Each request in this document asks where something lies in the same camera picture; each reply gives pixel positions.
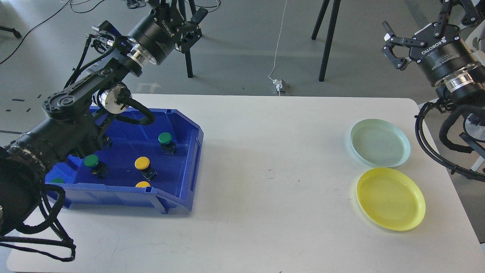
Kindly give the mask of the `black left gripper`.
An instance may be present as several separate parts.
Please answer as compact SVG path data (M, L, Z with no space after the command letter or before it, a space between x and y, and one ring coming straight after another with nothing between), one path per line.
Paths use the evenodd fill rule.
M188 53L193 45L203 36L200 30L190 31L175 43L175 33L170 23L171 0L148 0L150 14L142 19L128 34L136 44L148 54L149 62L161 64L166 57L176 50ZM199 8L192 15L191 23L200 24L207 16L206 8Z

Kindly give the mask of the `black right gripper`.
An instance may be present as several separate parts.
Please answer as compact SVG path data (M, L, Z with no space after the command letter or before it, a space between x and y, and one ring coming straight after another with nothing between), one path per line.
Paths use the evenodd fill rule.
M471 0L442 0L437 20L415 33L415 37L423 43L416 47L414 39L396 36L390 24L383 21L386 45L382 47L382 53L393 67L403 71L411 60L415 61L432 87L442 85L452 73L477 67L479 62L460 37L459 26L449 23L451 10L457 5L465 11L461 20L464 26L478 24L479 14ZM393 52L394 46L413 47L408 57L397 57Z

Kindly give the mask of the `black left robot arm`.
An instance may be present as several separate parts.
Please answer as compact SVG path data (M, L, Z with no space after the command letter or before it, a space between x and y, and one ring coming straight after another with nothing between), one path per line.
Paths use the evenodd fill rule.
M66 192L47 184L53 167L70 155L84 159L110 144L113 121L150 126L154 113L132 98L123 79L142 74L147 63L161 64L173 51L186 55L202 36L208 9L183 0L148 0L150 14L123 36L109 21L87 36L78 66L60 92L43 104L46 118L1 148L1 246L38 253L61 262L75 259L76 245L59 222Z

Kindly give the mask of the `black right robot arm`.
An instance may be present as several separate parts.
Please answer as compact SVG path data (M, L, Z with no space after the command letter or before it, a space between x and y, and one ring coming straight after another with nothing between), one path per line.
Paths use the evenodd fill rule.
M414 33L411 38L395 35L384 21L385 45L381 51L395 69L404 70L414 61L438 95L425 103L415 116L415 134L420 147L435 162L466 178L483 182L484 172L453 163L435 151L423 133L426 115L436 109L449 113L439 131L440 142L449 150L484 157L484 62L476 50L463 41L459 26L449 23L452 9L464 9L464 26L474 27L482 16L471 0L442 0L438 19Z

